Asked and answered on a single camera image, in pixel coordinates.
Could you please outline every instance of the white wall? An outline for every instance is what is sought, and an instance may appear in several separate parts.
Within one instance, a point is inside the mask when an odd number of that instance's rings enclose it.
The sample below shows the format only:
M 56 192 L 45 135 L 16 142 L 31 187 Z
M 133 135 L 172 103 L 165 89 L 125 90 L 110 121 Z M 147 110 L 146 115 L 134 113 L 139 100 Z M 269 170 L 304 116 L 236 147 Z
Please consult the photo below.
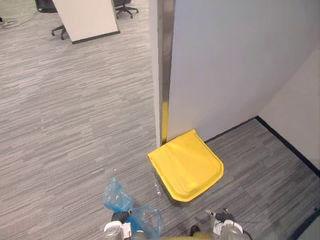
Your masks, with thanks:
M 156 146 L 160 147 L 160 99 L 159 99 L 159 65 L 158 65 L 158 5 L 157 0 L 149 1 L 149 25 L 152 49 L 153 102 L 155 117 Z
M 259 114 L 320 169 L 320 47 Z
M 315 49 L 319 0 L 176 0 L 168 139 L 260 113 Z
M 71 41 L 118 31 L 111 0 L 53 0 Z

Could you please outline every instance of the chair leg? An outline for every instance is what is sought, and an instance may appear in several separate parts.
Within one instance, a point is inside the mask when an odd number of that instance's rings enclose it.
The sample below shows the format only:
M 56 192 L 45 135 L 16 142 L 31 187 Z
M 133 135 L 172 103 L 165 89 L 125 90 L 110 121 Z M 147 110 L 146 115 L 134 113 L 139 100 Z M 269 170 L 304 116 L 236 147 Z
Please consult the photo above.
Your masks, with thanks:
M 52 36 L 54 36 L 55 35 L 55 31 L 57 31 L 57 30 L 60 30 L 60 29 L 63 29 L 65 26 L 64 25 L 62 25 L 62 26 L 58 26 L 58 27 L 56 27 L 55 29 L 52 29 L 52 31 L 51 31 L 51 35 Z
M 118 11 L 116 14 L 115 14 L 115 16 L 116 16 L 116 19 L 119 19 L 119 13 L 122 13 L 122 12 L 124 12 L 125 10 L 121 7 L 121 8 L 118 8 L 118 9 L 116 9 L 116 11 Z
M 139 13 L 138 8 L 135 8 L 135 7 L 126 6 L 126 9 L 128 9 L 128 10 L 136 10 L 136 13 L 137 14 Z
M 134 18 L 134 16 L 132 15 L 132 13 L 131 13 L 127 8 L 125 8 L 124 11 L 127 12 L 128 14 L 130 14 L 130 18 L 132 18 L 132 19 Z
M 67 31 L 66 28 L 63 26 L 62 31 L 61 31 L 61 36 L 60 36 L 60 39 L 61 39 L 61 40 L 65 40 L 65 38 L 64 38 L 64 33 L 65 33 L 66 31 Z

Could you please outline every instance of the black baseboard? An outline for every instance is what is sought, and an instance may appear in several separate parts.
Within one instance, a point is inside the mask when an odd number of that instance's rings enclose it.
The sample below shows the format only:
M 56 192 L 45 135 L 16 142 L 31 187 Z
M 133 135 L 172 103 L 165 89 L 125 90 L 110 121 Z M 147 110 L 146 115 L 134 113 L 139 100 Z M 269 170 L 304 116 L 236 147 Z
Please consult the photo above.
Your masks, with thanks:
M 290 236 L 290 240 L 296 240 L 300 237 L 301 234 L 316 220 L 317 217 L 320 216 L 320 210 L 315 209 L 315 212 L 309 216 Z
M 85 38 L 85 39 L 72 41 L 71 43 L 72 44 L 79 44 L 79 43 L 87 42 L 87 41 L 90 41 L 90 40 L 99 39 L 99 38 L 103 38 L 103 37 L 107 37 L 107 36 L 111 36 L 111 35 L 115 35 L 115 34 L 120 34 L 120 33 L 121 33 L 120 31 L 113 31 L 113 32 L 109 32 L 109 33 L 106 33 L 106 34 L 101 34 L 101 35 L 98 35 L 98 36 L 92 36 L 92 37 L 88 37 L 88 38 Z
M 212 141 L 212 140 L 214 140 L 214 139 L 216 139 L 216 138 L 219 138 L 219 137 L 221 137 L 222 135 L 224 135 L 224 134 L 226 134 L 226 133 L 228 133 L 228 132 L 231 132 L 232 130 L 237 129 L 238 127 L 242 126 L 243 124 L 246 124 L 246 123 L 250 122 L 250 121 L 253 120 L 253 119 L 255 119 L 255 117 L 252 117 L 252 118 L 248 119 L 247 121 L 244 121 L 244 122 L 238 124 L 237 126 L 234 126 L 234 127 L 230 128 L 230 129 L 228 129 L 228 130 L 226 130 L 226 131 L 224 131 L 224 132 L 222 132 L 222 133 L 220 133 L 220 134 L 218 134 L 218 135 L 216 135 L 216 136 L 214 136 L 214 137 L 212 137 L 212 138 L 204 141 L 204 143 L 207 144 L 208 142 L 210 142 L 210 141 Z
M 261 123 L 266 129 L 269 130 L 277 139 L 279 139 L 288 149 L 291 150 L 302 162 L 305 163 L 319 178 L 320 178 L 320 170 L 309 160 L 307 159 L 301 152 L 298 151 L 290 142 L 288 142 L 283 136 L 281 136 L 276 130 L 274 130 L 265 120 L 263 120 L 260 116 L 256 116 L 255 119 Z

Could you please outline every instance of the yellow trash bin lid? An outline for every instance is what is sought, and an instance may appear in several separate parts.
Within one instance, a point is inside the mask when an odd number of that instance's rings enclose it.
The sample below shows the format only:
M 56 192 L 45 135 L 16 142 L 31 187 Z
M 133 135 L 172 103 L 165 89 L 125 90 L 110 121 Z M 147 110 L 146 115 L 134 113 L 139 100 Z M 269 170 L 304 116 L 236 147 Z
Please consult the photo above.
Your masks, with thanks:
M 220 159 L 192 129 L 150 152 L 148 157 L 171 197 L 189 202 L 224 174 Z

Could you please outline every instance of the office chair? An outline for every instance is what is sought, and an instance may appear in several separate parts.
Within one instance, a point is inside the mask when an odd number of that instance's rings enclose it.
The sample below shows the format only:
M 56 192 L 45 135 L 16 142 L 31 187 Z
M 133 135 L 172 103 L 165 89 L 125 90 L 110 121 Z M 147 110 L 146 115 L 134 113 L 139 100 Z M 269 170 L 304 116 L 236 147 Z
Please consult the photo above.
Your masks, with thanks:
M 58 12 L 55 7 L 55 4 L 52 0 L 35 0 L 35 5 L 36 5 L 36 9 L 40 13 L 52 14 L 52 13 Z M 60 30 L 60 29 L 62 30 L 61 35 L 60 35 L 60 39 L 65 40 L 64 33 L 67 32 L 67 30 L 64 25 L 61 25 L 61 26 L 56 27 L 55 29 L 52 29 L 51 35 L 55 36 L 55 31 Z
M 116 13 L 116 19 L 119 19 L 118 15 L 119 15 L 119 13 L 122 13 L 122 12 L 127 12 L 128 14 L 130 14 L 130 18 L 133 19 L 134 16 L 132 15 L 132 13 L 129 10 L 136 10 L 136 13 L 137 14 L 139 13 L 139 10 L 137 8 L 126 6 L 126 4 L 131 3 L 131 0 L 113 0 L 113 2 L 114 2 L 115 7 L 122 6 L 122 7 L 115 9 L 116 11 L 118 11 Z

